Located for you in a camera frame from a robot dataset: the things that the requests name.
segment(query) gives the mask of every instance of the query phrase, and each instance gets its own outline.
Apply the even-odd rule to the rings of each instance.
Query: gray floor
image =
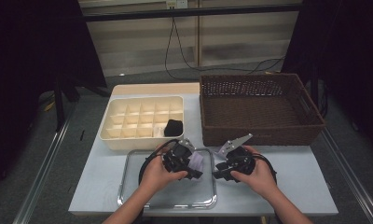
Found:
[[[251,64],[229,65],[234,67],[253,67]],[[202,72],[190,69],[171,71],[178,78],[198,78]],[[236,71],[208,71],[212,73],[235,74]],[[184,82],[182,79],[169,78],[165,72],[109,77],[109,90],[118,84]],[[76,217],[67,210],[73,197],[79,177],[89,156],[90,148],[98,131],[108,98],[90,91],[79,89],[80,101],[70,117],[67,133],[56,155],[45,187],[40,192],[30,223],[100,223],[107,216]],[[19,159],[0,181],[0,223],[12,223],[24,198],[29,192],[41,162],[46,156],[56,128],[55,110],[44,112],[41,106],[25,148]],[[329,110],[325,117],[328,130],[334,136],[341,152],[346,157],[362,185],[373,199],[373,148],[364,133],[352,127],[352,121],[344,114],[338,103],[330,96]],[[311,148],[320,164],[339,214],[329,217],[312,217],[315,223],[369,223],[366,213],[355,198],[338,166],[334,163],[324,137],[318,136]],[[196,222],[185,219],[185,223]],[[160,220],[172,223],[171,220]],[[216,223],[252,223],[250,217],[218,218]]]

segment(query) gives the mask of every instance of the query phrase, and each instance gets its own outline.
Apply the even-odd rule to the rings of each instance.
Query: stainless steel tray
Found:
[[[173,181],[157,192],[145,205],[149,208],[210,208],[216,202],[215,182],[212,175],[213,155],[208,149],[197,149],[203,156],[203,175],[199,180],[182,179]],[[122,205],[138,187],[138,175],[152,150],[134,150],[128,154],[123,180],[119,186],[117,204]]]

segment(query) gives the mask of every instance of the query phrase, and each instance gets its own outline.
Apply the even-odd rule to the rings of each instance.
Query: wicker basket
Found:
[[[203,144],[251,133],[256,146],[308,146],[325,123],[295,74],[200,77]]]

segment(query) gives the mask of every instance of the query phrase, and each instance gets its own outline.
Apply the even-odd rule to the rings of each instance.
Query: table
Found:
[[[119,85],[110,101],[117,98],[181,95],[185,100],[185,134],[195,145],[201,140],[199,83]],[[307,216],[335,215],[338,209],[321,169],[309,146],[256,147],[278,172],[283,193]],[[75,215],[112,213],[117,209],[117,192],[122,181],[127,152],[113,151],[97,133],[69,211]],[[210,209],[146,209],[145,216],[270,216],[271,206],[243,183],[216,180],[217,202]]]

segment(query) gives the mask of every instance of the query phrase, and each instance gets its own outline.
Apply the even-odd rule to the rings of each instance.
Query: human hand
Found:
[[[244,146],[245,149],[251,153],[259,152],[249,146]],[[230,174],[241,182],[247,184],[253,191],[260,194],[263,198],[267,199],[271,193],[279,190],[276,182],[271,175],[270,168],[262,160],[256,160],[256,168],[250,175],[245,175],[237,171],[232,171]]]
[[[156,193],[170,182],[182,179],[186,175],[187,171],[169,173],[163,166],[161,156],[157,156],[146,166],[140,187]]]

